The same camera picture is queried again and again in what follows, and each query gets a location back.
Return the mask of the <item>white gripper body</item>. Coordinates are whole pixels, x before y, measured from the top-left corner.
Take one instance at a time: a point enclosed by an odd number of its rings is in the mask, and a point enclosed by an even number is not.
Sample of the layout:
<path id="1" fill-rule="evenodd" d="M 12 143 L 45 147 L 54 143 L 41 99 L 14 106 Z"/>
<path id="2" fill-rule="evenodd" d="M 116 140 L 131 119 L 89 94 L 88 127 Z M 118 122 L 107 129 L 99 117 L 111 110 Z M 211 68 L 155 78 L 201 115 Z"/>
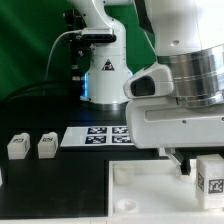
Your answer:
<path id="1" fill-rule="evenodd" d="M 174 100 L 142 98 L 126 107 L 131 141 L 137 148 L 224 146 L 224 105 L 188 109 Z"/>

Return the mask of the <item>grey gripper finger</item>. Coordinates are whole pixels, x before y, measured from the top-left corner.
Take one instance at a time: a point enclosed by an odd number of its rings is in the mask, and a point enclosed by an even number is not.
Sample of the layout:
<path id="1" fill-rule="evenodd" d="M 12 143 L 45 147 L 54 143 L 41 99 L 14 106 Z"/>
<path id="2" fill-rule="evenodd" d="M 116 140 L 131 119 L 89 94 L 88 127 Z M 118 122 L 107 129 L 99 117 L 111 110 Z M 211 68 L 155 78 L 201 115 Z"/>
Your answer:
<path id="1" fill-rule="evenodd" d="M 174 163 L 178 175 L 190 175 L 191 165 L 189 158 L 184 157 L 174 148 L 166 148 L 165 153 L 167 157 Z"/>

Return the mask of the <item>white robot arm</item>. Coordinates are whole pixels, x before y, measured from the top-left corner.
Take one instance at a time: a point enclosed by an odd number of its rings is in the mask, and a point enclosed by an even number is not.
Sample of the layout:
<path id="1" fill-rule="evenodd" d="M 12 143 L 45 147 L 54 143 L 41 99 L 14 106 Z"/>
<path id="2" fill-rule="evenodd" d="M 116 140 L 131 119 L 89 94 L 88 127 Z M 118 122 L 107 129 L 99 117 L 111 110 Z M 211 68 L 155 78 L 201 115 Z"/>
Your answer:
<path id="1" fill-rule="evenodd" d="M 224 0 L 69 0 L 91 45 L 84 98 L 124 105 L 139 149 L 224 146 Z M 132 73 L 109 5 L 131 4 L 156 60 Z"/>

